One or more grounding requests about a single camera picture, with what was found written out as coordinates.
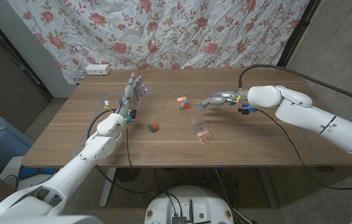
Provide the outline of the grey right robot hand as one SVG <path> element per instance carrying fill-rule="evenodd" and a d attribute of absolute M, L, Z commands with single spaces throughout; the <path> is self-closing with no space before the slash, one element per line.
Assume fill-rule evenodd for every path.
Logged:
<path fill-rule="evenodd" d="M 205 109 L 207 106 L 223 106 L 225 103 L 235 105 L 247 100 L 247 94 L 248 90 L 241 88 L 236 91 L 221 91 L 196 103 L 196 106 L 200 109 Z"/>

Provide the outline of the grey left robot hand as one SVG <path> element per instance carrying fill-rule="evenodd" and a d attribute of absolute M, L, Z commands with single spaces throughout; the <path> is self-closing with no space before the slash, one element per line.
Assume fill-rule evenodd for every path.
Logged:
<path fill-rule="evenodd" d="M 119 101 L 120 105 L 116 114 L 123 116 L 126 121 L 134 119 L 138 102 L 147 91 L 142 76 L 137 77 L 136 73 L 133 72 L 126 84 L 122 99 Z"/>

